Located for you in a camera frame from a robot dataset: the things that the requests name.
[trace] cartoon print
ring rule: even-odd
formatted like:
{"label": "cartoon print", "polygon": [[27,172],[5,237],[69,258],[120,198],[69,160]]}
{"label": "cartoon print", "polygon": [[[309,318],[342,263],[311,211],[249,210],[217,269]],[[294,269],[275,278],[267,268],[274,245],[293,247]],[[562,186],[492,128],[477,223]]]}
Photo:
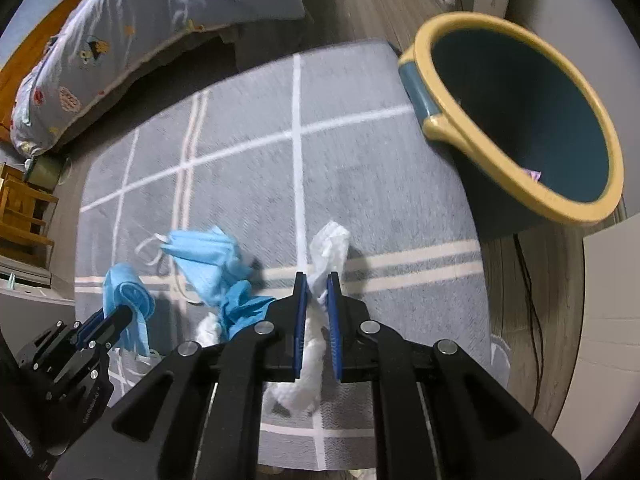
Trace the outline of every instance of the cartoon print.
{"label": "cartoon print", "polygon": [[59,88],[60,106],[65,112],[76,113],[80,111],[80,100],[73,95],[68,88],[61,86]]}
{"label": "cartoon print", "polygon": [[56,41],[58,40],[57,36],[51,36],[49,38],[49,41],[47,41],[47,44],[44,46],[44,51],[42,53],[42,55],[44,56],[49,50],[51,50],[51,47],[53,47],[56,44]]}
{"label": "cartoon print", "polygon": [[82,63],[85,65],[90,64],[95,66],[98,64],[98,60],[102,54],[106,54],[110,49],[109,43],[99,40],[95,36],[88,36],[86,40],[84,40],[84,43],[87,48],[80,51],[80,59],[82,59]]}
{"label": "cartoon print", "polygon": [[25,157],[31,158],[33,150],[36,148],[36,143],[31,140],[23,140],[18,143],[17,148]]}
{"label": "cartoon print", "polygon": [[202,32],[204,30],[204,25],[196,25],[193,23],[193,20],[189,18],[187,20],[187,30],[190,32]]}
{"label": "cartoon print", "polygon": [[36,106],[42,106],[44,102],[44,94],[39,86],[36,86],[36,89],[33,91],[33,104]]}

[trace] yellow rim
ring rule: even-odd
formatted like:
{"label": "yellow rim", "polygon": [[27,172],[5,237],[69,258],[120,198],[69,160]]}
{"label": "yellow rim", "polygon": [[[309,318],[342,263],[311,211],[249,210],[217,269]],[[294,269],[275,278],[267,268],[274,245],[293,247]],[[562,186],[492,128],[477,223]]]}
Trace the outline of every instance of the yellow rim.
{"label": "yellow rim", "polygon": [[[461,28],[485,28],[507,34],[536,49],[554,62],[580,89],[593,109],[600,124],[609,155],[607,185],[595,202],[575,202],[548,187],[533,181],[520,166],[509,158],[478,126],[449,94],[431,59],[431,49],[445,34]],[[489,174],[503,189],[510,192],[524,205],[555,221],[594,223],[606,218],[622,195],[622,151],[613,122],[596,92],[580,71],[560,52],[528,30],[494,16],[478,12],[450,12],[426,22],[416,34],[415,62],[420,76],[438,106],[465,137],[473,153],[474,162]]]}

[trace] plaid rug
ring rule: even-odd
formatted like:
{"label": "plaid rug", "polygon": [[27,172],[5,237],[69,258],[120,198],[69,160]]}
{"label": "plaid rug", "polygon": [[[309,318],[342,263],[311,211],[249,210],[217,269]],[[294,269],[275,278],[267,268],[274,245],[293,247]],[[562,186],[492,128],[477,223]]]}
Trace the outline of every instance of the plaid rug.
{"label": "plaid rug", "polygon": [[[207,308],[154,233],[219,225],[255,268],[254,291],[291,294],[308,243],[330,219],[351,232],[343,292],[405,338],[452,338],[489,368],[480,247],[447,148],[425,141],[388,44],[312,50],[226,79],[156,115],[93,164],[82,197],[76,311],[129,262],[156,298],[149,341],[160,354],[193,338]],[[112,402],[150,364],[111,359]],[[338,384],[325,356],[314,413],[262,414],[259,462],[313,470],[375,466],[370,385]]]}

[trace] screw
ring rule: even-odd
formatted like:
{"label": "screw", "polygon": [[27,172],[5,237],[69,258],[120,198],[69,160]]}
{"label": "screw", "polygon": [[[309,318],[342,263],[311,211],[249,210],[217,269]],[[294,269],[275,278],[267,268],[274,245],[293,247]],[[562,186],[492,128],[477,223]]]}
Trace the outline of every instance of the screw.
{"label": "screw", "polygon": [[373,320],[363,321],[360,324],[360,330],[362,330],[365,334],[377,334],[380,332],[380,323]]}
{"label": "screw", "polygon": [[195,354],[198,351],[200,345],[195,341],[185,341],[180,346],[178,346],[178,354],[182,357],[189,357],[190,355]]}
{"label": "screw", "polygon": [[451,339],[442,339],[438,341],[438,350],[444,355],[453,355],[458,351],[458,345]]}
{"label": "screw", "polygon": [[254,330],[260,335],[266,335],[273,332],[275,326],[271,321],[260,321],[255,324]]}

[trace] white tissue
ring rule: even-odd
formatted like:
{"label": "white tissue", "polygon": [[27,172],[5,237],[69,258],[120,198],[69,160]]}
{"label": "white tissue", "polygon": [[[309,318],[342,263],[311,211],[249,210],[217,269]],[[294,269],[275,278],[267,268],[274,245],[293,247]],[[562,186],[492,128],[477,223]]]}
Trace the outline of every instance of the white tissue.
{"label": "white tissue", "polygon": [[204,348],[219,344],[220,336],[222,336],[222,327],[218,314],[207,312],[207,317],[199,322],[196,328],[196,341]]}
{"label": "white tissue", "polygon": [[294,383],[267,383],[262,397],[262,410],[265,413],[270,412],[276,402],[292,413],[314,410],[318,406],[322,386],[322,360],[326,351],[322,327],[328,325],[323,306],[326,301],[326,277],[333,271],[342,274],[349,249],[349,237],[347,229],[331,220],[309,244],[314,272],[307,280],[312,298],[306,308],[300,378]]}
{"label": "white tissue", "polygon": [[511,348],[501,337],[491,334],[491,375],[505,390],[511,375]]}

